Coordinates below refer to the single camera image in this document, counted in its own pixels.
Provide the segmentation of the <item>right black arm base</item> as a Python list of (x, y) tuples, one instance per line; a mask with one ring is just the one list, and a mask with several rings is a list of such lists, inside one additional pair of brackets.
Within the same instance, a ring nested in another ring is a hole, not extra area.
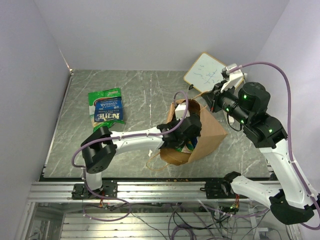
[(241, 174), (236, 171), (232, 171), (226, 174), (223, 178), (212, 178), (205, 182), (205, 185), (199, 190), (204, 192), (207, 199), (232, 199), (236, 197), (231, 183)]

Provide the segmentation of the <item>green Chuba chips bag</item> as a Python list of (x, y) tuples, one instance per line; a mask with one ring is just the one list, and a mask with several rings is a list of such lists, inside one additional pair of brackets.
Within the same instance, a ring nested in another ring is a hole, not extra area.
[(124, 124), (124, 110), (120, 88), (88, 93), (89, 117), (93, 132), (101, 127)]

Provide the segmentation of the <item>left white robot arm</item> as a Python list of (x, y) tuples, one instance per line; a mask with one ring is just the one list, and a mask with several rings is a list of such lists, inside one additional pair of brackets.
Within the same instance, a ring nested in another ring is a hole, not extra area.
[(102, 172), (115, 156), (140, 149), (182, 148), (192, 138), (199, 137), (201, 129), (200, 117), (195, 113), (183, 120), (173, 119), (147, 130), (116, 132), (102, 127), (80, 145), (85, 162), (85, 194), (91, 199), (101, 195)]

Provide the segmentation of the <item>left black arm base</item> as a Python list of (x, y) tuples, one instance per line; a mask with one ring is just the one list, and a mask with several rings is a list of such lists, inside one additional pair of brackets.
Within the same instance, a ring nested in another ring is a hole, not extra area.
[[(102, 186), (93, 190), (98, 195), (105, 197), (117, 197), (118, 185), (116, 182), (111, 180), (103, 180)], [(91, 200), (98, 199), (98, 197), (88, 191), (87, 187), (84, 183), (77, 183), (73, 186), (73, 190), (71, 192), (72, 200)]]

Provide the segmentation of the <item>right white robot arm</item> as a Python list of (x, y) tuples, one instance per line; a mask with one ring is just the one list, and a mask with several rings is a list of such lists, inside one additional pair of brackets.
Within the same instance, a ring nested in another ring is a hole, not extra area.
[(320, 195), (307, 183), (290, 154), (285, 128), (277, 118), (267, 113), (270, 93), (257, 82), (244, 84), (238, 95), (234, 95), (234, 87), (222, 88), (223, 84), (218, 83), (202, 95), (210, 111), (225, 111), (239, 123), (240, 130), (272, 167), (280, 187), (267, 187), (233, 171), (224, 176), (221, 194), (226, 198), (238, 194), (257, 201), (285, 225), (308, 222), (320, 206)]

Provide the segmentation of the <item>blue Kettle vinegar chips bag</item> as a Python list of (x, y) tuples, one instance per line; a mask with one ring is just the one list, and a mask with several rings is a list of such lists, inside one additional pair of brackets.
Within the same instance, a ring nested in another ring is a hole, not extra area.
[(118, 97), (102, 97), (93, 103), (93, 122), (97, 124), (124, 123), (123, 102)]

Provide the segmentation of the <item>brown paper bag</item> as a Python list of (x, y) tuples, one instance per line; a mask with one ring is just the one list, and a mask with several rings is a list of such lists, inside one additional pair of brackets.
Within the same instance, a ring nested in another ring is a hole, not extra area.
[[(159, 150), (159, 152), (145, 163), (145, 166), (151, 171), (162, 171), (169, 165), (180, 166), (190, 164), (198, 161), (218, 149), (220, 144), (226, 138), (228, 133), (222, 127), (222, 125), (211, 115), (206, 106), (201, 105), (198, 102), (200, 95), (189, 99), (188, 110), (191, 113), (199, 115), (200, 122), (202, 124), (200, 136), (197, 138), (197, 143), (193, 150), (181, 150), (178, 151), (173, 148), (165, 148)], [(153, 158), (159, 156), (166, 165), (161, 168), (151, 168), (150, 163)]]

